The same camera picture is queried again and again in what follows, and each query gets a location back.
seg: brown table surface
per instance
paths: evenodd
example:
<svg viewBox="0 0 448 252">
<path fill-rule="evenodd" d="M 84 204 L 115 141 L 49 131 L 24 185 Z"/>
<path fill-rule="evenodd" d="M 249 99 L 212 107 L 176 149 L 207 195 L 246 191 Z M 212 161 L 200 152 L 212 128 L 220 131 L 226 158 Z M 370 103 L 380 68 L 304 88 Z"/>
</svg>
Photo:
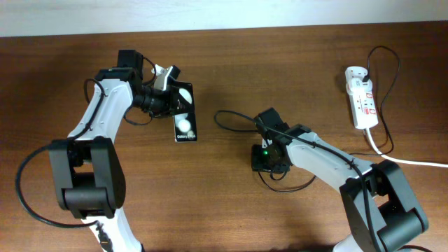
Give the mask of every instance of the brown table surface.
<svg viewBox="0 0 448 252">
<path fill-rule="evenodd" d="M 161 66 L 175 64 L 193 83 L 197 143 L 174 143 L 172 119 L 145 127 L 122 123 L 115 149 L 127 181 L 125 212 L 148 251 L 269 251 L 335 244 L 349 234 L 341 198 L 320 180 L 289 195 L 266 189 L 251 171 L 257 134 L 218 128 L 213 115 L 250 116 L 274 107 L 343 151 L 370 151 L 354 128 L 344 70 L 365 66 L 373 46 L 390 46 L 402 69 L 385 105 L 393 157 L 448 162 L 448 23 L 405 23 L 0 38 L 0 251 L 101 251 L 91 231 L 35 221 L 20 206 L 14 176 L 22 159 L 65 137 L 86 109 L 83 81 L 134 48 Z M 395 58 L 378 51 L 372 77 L 384 96 Z M 151 76 L 145 69 L 146 77 Z M 135 120 L 148 117 L 138 110 Z M 250 127 L 226 117 L 228 124 Z M 376 126 L 378 144 L 384 129 Z M 367 159 L 380 162 L 379 157 Z M 448 170 L 401 165 L 430 221 L 412 244 L 448 247 Z M 312 175 L 293 169 L 273 186 Z M 79 223 L 56 202 L 48 154 L 24 172 L 29 204 L 56 221 Z"/>
</svg>

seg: robotic arm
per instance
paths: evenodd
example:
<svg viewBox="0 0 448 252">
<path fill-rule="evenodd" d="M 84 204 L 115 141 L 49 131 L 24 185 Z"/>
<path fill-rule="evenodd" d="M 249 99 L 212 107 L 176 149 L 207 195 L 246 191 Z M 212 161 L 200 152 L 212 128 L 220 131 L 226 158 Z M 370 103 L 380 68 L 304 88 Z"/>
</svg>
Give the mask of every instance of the robotic arm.
<svg viewBox="0 0 448 252">
<path fill-rule="evenodd" d="M 90 226 L 103 251 L 144 251 L 132 234 L 123 204 L 125 176 L 113 147 L 120 122 L 131 106 L 152 118 L 174 116 L 176 141 L 196 141 L 195 105 L 190 83 L 177 81 L 176 66 L 155 66 L 153 87 L 142 84 L 144 57 L 120 50 L 117 67 L 96 75 L 94 95 L 68 139 L 50 146 L 50 163 L 57 201 L 63 210 Z M 76 168 L 91 162 L 93 172 Z"/>
<path fill-rule="evenodd" d="M 254 122 L 263 137 L 263 145 L 252 147 L 253 171 L 282 174 L 294 165 L 317 175 L 341 194 L 351 235 L 332 251 L 396 251 L 428 229 L 428 219 L 396 163 L 385 160 L 374 164 L 350 156 L 324 142 L 308 127 L 290 128 L 273 108 L 260 113 Z M 270 131 L 265 126 L 312 144 Z M 351 162 L 318 146 L 339 153 Z M 353 165 L 362 173 L 362 180 Z M 368 229 L 369 216 L 361 183 L 366 184 L 369 192 L 368 212 L 374 237 Z M 388 195 L 388 202 L 377 207 L 373 198 L 385 195 Z"/>
</svg>

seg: white wall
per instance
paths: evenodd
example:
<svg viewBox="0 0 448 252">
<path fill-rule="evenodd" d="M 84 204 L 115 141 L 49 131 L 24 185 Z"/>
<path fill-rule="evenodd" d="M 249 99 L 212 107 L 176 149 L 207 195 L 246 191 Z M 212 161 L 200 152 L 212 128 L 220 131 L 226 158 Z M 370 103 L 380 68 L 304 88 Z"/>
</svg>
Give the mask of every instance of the white wall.
<svg viewBox="0 0 448 252">
<path fill-rule="evenodd" d="M 447 0 L 0 0 L 0 36 L 448 20 Z"/>
</svg>

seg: white power cord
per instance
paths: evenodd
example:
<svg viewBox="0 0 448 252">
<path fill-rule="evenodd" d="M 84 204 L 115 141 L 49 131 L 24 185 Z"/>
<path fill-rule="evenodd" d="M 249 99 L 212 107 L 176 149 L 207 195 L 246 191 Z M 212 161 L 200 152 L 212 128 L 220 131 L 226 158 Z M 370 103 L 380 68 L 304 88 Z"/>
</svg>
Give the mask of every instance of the white power cord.
<svg viewBox="0 0 448 252">
<path fill-rule="evenodd" d="M 378 147 L 375 145 L 375 142 L 373 141 L 372 135 L 370 134 L 369 129 L 364 129 L 365 133 L 367 134 L 367 138 L 369 139 L 369 143 L 371 147 L 375 150 L 376 153 L 381 155 L 384 159 L 393 161 L 393 162 L 399 162 L 402 164 L 409 164 L 409 165 L 427 165 L 427 166 L 433 166 L 433 167 L 444 167 L 448 168 L 448 164 L 438 164 L 433 162 L 417 162 L 417 161 L 409 161 L 409 160 L 399 160 L 397 158 L 389 157 L 385 154 L 383 154 L 381 151 L 379 151 Z"/>
</svg>

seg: white power strip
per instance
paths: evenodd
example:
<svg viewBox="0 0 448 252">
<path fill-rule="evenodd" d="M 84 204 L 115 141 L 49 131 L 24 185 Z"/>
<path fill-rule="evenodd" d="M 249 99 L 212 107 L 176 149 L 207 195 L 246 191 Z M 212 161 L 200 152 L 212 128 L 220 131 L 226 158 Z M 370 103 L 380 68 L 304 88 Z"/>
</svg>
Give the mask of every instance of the white power strip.
<svg viewBox="0 0 448 252">
<path fill-rule="evenodd" d="M 345 71 L 353 123 L 356 129 L 365 130 L 378 124 L 377 109 L 373 100 L 372 81 L 363 82 L 367 69 L 350 66 Z"/>
</svg>

